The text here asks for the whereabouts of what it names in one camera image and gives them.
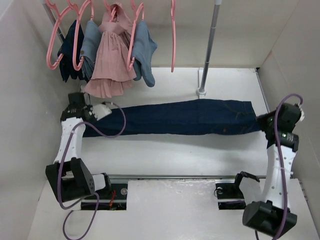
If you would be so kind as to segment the dark blue denim trousers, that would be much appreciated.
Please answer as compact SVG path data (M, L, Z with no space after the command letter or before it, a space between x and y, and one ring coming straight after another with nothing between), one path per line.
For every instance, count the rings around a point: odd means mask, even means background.
M244 135L260 131L250 101L196 99L113 109L93 125L103 134Z

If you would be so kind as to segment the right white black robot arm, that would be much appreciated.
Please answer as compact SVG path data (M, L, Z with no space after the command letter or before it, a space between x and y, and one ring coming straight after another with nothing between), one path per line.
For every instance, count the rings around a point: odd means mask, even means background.
M242 224L279 239L297 223L297 215L290 211L288 183L292 164L299 148L299 137L293 133L304 113L298 104L283 103L276 110L257 118L260 130L267 139L267 170L264 187L260 179L241 171L231 184L237 197L246 204Z

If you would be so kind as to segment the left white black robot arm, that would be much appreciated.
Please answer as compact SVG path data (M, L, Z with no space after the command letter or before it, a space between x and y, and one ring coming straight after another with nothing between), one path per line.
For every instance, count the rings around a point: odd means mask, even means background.
M95 123L112 111L105 103L89 105L83 92L68 94L69 104L61 114L62 135L57 156L45 168L53 193L60 203L65 203L96 193L105 199L111 195L112 186L106 173L93 174L81 159L86 123Z

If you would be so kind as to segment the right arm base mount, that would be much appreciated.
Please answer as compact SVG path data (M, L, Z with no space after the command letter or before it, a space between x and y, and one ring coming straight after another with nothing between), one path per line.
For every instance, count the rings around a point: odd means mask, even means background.
M218 182L213 192L219 210L244 210L246 203L241 190L233 182Z

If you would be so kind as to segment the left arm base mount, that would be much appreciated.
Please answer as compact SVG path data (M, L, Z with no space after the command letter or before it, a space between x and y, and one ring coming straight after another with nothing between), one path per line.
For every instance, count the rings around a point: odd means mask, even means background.
M128 180L108 177L109 185L98 190L98 211L125 211L127 209Z

